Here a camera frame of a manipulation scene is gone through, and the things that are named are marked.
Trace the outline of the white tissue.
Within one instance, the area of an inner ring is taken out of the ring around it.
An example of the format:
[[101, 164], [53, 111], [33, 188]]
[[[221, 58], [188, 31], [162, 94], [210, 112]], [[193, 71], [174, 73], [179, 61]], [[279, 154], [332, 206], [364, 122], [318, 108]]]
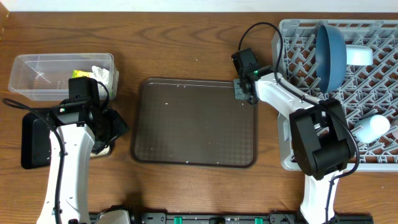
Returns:
[[92, 66], [91, 68], [91, 78], [94, 78], [97, 82], [101, 82], [105, 86], [109, 86], [109, 70], [105, 68], [100, 68], [97, 66]]

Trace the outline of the dark brown serving tray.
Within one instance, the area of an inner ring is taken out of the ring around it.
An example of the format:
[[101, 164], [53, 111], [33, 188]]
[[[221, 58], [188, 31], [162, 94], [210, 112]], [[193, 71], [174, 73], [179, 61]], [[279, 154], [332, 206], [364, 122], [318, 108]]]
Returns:
[[139, 162], [245, 169], [258, 157], [257, 106], [233, 82], [142, 82], [131, 156]]

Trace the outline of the dark blue plate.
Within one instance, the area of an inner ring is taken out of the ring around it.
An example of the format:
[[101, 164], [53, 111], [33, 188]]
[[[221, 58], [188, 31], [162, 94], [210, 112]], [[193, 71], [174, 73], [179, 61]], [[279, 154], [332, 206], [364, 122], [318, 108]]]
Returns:
[[321, 25], [317, 32], [315, 60], [322, 93], [337, 90], [346, 73], [346, 44], [343, 34], [333, 26]]

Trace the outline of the light blue bowl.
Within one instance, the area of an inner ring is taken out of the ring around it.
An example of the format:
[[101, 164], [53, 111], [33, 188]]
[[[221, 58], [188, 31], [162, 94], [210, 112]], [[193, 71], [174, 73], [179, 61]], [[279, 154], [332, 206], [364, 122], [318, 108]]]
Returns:
[[373, 50], [362, 45], [346, 45], [346, 63], [355, 66], [373, 64]]

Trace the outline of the small light blue cup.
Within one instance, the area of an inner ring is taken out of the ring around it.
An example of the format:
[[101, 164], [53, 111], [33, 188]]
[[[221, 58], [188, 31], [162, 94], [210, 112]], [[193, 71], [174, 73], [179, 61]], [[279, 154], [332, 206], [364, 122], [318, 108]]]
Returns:
[[389, 120], [383, 115], [375, 114], [366, 119], [362, 119], [355, 124], [355, 128], [361, 127], [355, 136], [359, 141], [371, 143], [386, 134], [391, 125]]

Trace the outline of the pink plastic cup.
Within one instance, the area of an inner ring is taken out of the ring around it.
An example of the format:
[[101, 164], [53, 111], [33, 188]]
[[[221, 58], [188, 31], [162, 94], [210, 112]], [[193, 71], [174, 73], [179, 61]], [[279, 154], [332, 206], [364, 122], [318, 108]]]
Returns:
[[392, 127], [393, 127], [393, 131], [391, 132], [391, 134], [392, 134], [396, 139], [398, 139], [398, 120], [395, 120], [395, 121], [392, 123]]

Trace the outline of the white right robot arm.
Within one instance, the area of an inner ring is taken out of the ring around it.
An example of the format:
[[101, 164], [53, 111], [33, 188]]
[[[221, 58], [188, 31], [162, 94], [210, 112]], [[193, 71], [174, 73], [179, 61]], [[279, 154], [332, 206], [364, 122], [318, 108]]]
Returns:
[[338, 100], [319, 100], [289, 83], [271, 67], [236, 67], [237, 94], [263, 101], [285, 116], [296, 163], [305, 174], [300, 214], [306, 223], [328, 223], [338, 179], [351, 174], [348, 162], [358, 148]]

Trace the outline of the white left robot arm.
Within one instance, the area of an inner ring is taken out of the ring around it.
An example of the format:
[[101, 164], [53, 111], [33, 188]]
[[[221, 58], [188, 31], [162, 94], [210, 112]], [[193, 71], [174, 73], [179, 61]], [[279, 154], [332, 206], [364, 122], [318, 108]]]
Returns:
[[116, 110], [89, 101], [65, 100], [49, 112], [51, 158], [45, 202], [38, 223], [91, 223], [88, 174], [99, 153], [128, 131]]

